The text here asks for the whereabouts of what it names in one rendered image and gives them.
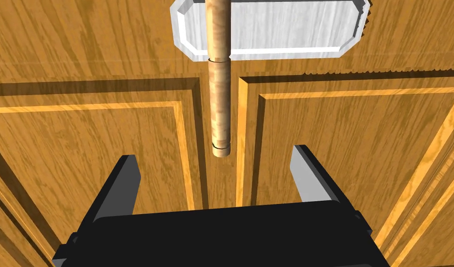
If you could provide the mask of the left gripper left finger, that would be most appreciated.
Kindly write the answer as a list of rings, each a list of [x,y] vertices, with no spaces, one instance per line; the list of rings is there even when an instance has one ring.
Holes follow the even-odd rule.
[[[98,218],[131,215],[141,182],[135,155],[123,155],[82,220],[89,225]]]

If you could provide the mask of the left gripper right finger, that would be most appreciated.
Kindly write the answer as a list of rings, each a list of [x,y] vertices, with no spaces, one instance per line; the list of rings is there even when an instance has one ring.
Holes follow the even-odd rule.
[[[290,171],[302,202],[349,200],[306,145],[294,145]]]

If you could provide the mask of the brown wooden door leaf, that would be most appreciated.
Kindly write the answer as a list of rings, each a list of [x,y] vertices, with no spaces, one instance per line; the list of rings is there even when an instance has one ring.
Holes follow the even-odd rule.
[[[454,0],[370,0],[339,58],[233,61],[225,158],[174,1],[0,0],[0,267],[52,267],[122,154],[156,213],[299,202],[302,144],[390,267],[454,267]]]

